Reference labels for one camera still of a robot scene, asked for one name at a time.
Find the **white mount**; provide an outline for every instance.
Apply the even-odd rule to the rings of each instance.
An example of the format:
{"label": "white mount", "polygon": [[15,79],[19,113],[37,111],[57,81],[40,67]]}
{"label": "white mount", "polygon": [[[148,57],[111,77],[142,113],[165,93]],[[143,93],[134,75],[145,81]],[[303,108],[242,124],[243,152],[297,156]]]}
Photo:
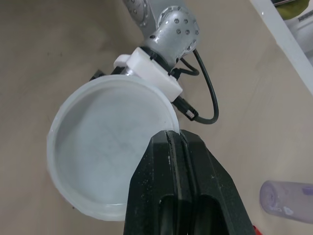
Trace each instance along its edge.
{"label": "white mount", "polygon": [[114,62],[114,68],[125,67],[131,75],[138,76],[158,87],[170,102],[182,92],[177,80],[141,48],[137,47],[131,55],[120,55]]}

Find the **white plastic lid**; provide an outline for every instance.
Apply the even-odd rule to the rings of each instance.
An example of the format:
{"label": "white plastic lid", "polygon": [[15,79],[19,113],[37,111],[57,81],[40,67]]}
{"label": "white plastic lid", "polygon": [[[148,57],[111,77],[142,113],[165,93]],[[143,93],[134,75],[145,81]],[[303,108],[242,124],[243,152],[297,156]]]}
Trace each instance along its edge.
{"label": "white plastic lid", "polygon": [[150,138],[179,133],[174,109],[146,81],[125,75],[97,78],[61,106],[47,137],[47,162],[61,195],[97,219],[125,219],[130,179]]}

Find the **gray robot arm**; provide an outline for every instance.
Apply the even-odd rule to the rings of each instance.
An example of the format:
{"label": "gray robot arm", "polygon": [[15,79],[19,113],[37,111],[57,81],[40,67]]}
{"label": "gray robot arm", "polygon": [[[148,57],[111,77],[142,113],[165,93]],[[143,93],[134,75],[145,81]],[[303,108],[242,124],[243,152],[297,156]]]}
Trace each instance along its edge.
{"label": "gray robot arm", "polygon": [[196,48],[199,27],[182,0],[123,1],[143,33],[142,46],[161,56],[169,68]]}

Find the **black cable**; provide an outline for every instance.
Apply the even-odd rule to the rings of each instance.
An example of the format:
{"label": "black cable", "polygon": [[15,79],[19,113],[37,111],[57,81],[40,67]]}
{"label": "black cable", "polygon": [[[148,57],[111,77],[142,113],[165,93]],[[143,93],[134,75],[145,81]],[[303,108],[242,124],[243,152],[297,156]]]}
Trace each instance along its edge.
{"label": "black cable", "polygon": [[179,69],[181,73],[185,73],[185,74],[192,75],[192,76],[198,76],[200,74],[199,71],[195,67],[190,65],[184,58],[181,58],[180,60],[183,62],[184,65],[188,67],[188,69],[191,70],[189,71],[185,69]]}
{"label": "black cable", "polygon": [[204,63],[203,63],[203,61],[202,61],[198,51],[195,49],[193,51],[193,53],[194,53],[194,55],[195,55],[195,57],[197,59],[197,62],[199,63],[199,66],[200,66],[201,71],[202,71],[202,73],[204,75],[205,81],[207,83],[207,86],[209,87],[210,94],[211,94],[211,99],[212,99],[212,103],[213,103],[213,110],[214,110],[214,115],[213,115],[212,119],[206,119],[206,118],[202,118],[202,117],[198,116],[198,117],[195,118],[195,121],[199,122],[199,123],[202,123],[202,124],[213,124],[214,122],[217,121],[217,119],[219,118],[219,114],[220,114],[219,106],[218,106],[217,99],[216,99],[216,95],[215,95],[214,88],[213,88],[212,82],[210,80],[209,74],[206,71]]}

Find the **clear plastic bottle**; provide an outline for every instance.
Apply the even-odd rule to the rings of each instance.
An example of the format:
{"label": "clear plastic bottle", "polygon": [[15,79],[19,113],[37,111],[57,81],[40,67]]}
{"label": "clear plastic bottle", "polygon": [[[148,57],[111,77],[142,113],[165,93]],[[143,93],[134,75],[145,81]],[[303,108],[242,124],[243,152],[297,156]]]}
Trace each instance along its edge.
{"label": "clear plastic bottle", "polygon": [[313,185],[266,181],[260,203],[269,214],[313,224]]}

